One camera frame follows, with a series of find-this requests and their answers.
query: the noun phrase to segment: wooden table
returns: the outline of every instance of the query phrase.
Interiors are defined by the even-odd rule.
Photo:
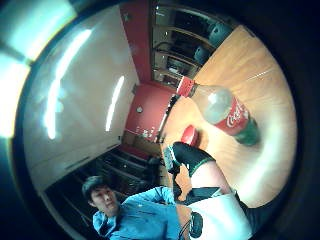
[[[217,160],[241,200],[250,207],[267,203],[285,184],[297,143],[294,103],[280,66],[257,37],[239,26],[194,79],[228,87],[256,119],[261,141],[251,147],[238,144],[207,123],[192,100],[181,97],[164,126],[164,146],[179,141],[184,129],[194,125],[200,132],[198,147]],[[191,188],[186,169],[177,182],[185,195]],[[185,211],[179,214],[188,217]]]

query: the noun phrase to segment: blue shirt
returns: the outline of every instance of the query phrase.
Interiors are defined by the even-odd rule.
[[[167,187],[156,187],[128,197],[115,217],[108,218],[104,213],[96,212],[93,226],[100,236],[110,240],[176,240],[180,232],[173,194]]]

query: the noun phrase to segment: fluorescent light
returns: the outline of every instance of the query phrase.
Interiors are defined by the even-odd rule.
[[[113,114],[114,114],[114,109],[115,109],[116,103],[118,101],[120,90],[123,85],[123,82],[124,82],[124,76],[121,76],[119,78],[117,86],[113,92],[111,104],[108,109],[107,121],[106,121],[106,132],[110,131],[111,122],[112,122],[112,118],[113,118]]]
[[[63,54],[56,68],[56,78],[52,82],[47,101],[47,111],[44,116],[45,126],[47,128],[48,137],[55,139],[56,137],[56,108],[59,97],[60,82],[65,75],[72,59],[79,51],[80,47],[86,42],[91,35],[91,30],[80,32],[71,42],[67,51]]]
[[[61,79],[65,72],[67,71],[71,60],[76,55],[76,53],[79,51],[80,47],[85,43],[85,41],[89,38],[91,35],[91,30],[84,30],[81,33],[79,33],[72,41],[72,43],[69,45],[67,51],[64,53],[63,57],[58,63],[57,69],[56,69],[56,78]]]

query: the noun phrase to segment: plastic bottle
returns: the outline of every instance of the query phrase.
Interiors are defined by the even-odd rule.
[[[183,76],[177,94],[191,98],[206,121],[233,136],[239,143],[251,146],[259,141],[255,119],[228,88],[199,85]]]

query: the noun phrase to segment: green liquid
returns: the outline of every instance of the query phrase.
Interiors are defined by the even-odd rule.
[[[249,119],[246,127],[233,137],[241,144],[246,146],[252,146],[260,140],[260,133],[254,118]]]

